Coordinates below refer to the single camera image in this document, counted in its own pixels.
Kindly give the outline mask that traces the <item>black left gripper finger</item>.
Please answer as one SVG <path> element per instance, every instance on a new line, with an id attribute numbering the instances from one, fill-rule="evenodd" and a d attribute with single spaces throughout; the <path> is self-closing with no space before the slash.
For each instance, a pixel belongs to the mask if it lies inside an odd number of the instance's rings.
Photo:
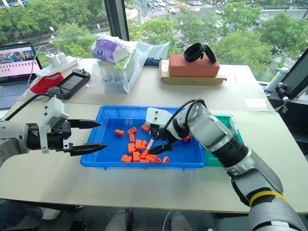
<path id="1" fill-rule="evenodd" d="M 85 143 L 79 146 L 74 146 L 73 144 L 69 144 L 69 153 L 70 156 L 91 154 L 100 151 L 106 148 L 107 146 L 108 146 L 107 144 L 103 143 Z"/>
<path id="2" fill-rule="evenodd" d="M 101 126 L 101 123 L 88 119 L 68 119 L 71 128 L 90 129 Z"/>

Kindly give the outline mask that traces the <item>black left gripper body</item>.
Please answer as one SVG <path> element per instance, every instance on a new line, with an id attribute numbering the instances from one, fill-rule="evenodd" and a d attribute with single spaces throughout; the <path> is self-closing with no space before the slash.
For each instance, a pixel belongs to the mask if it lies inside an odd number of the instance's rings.
<path id="1" fill-rule="evenodd" d="M 73 144 L 70 142 L 71 136 L 70 120 L 63 122 L 59 127 L 52 127 L 47 133 L 48 148 L 57 152 L 71 152 Z"/>

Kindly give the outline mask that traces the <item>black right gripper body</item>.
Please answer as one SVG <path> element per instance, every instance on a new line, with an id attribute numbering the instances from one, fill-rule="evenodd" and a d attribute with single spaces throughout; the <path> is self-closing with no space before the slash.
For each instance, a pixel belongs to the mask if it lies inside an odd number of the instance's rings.
<path id="1" fill-rule="evenodd" d="M 169 145 L 169 151 L 173 150 L 173 144 L 174 137 L 172 134 L 164 127 L 160 127 L 159 125 L 151 124 L 150 125 L 150 135 L 158 135 L 159 134 L 159 140 L 166 141 L 165 144 Z"/>

